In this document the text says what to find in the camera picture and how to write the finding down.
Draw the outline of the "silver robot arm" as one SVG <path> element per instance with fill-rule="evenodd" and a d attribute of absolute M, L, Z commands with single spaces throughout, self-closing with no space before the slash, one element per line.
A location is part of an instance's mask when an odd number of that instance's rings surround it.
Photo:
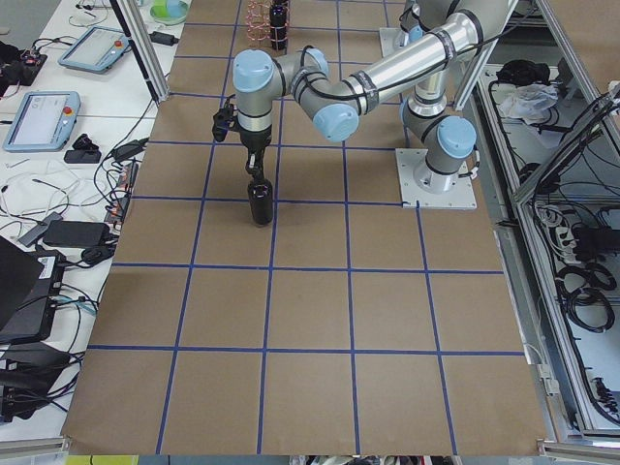
<path fill-rule="evenodd" d="M 328 79 L 326 58 L 314 47 L 280 57 L 258 49 L 241 51 L 232 65 L 234 130 L 248 150 L 247 172 L 264 180 L 274 100 L 293 96 L 325 139 L 344 141 L 360 117 L 380 103 L 456 60 L 478 55 L 503 32 L 511 13 L 508 1 L 409 1 L 401 17 L 408 43 L 337 82 Z"/>
<path fill-rule="evenodd" d="M 420 39 L 432 28 L 432 11 L 428 1 L 407 0 L 399 17 L 400 32 L 396 45 L 405 47 Z"/>

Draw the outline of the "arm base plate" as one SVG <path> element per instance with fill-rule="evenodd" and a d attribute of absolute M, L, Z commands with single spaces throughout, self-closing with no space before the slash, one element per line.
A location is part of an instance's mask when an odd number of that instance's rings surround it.
<path fill-rule="evenodd" d="M 379 39 L 382 57 L 386 58 L 410 42 L 410 31 L 401 28 L 382 27 L 379 29 Z"/>
<path fill-rule="evenodd" d="M 403 208 L 475 210 L 478 207 L 467 163 L 457 173 L 438 174 L 426 164 L 426 149 L 397 148 L 396 166 Z"/>

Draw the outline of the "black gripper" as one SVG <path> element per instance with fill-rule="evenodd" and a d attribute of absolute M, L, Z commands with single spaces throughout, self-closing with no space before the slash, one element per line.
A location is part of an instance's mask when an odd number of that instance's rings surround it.
<path fill-rule="evenodd" d="M 239 131 L 241 143 L 248 150 L 245 165 L 246 172 L 258 181 L 264 180 L 264 152 L 271 144 L 271 127 L 264 130 L 250 131 L 241 128 Z"/>

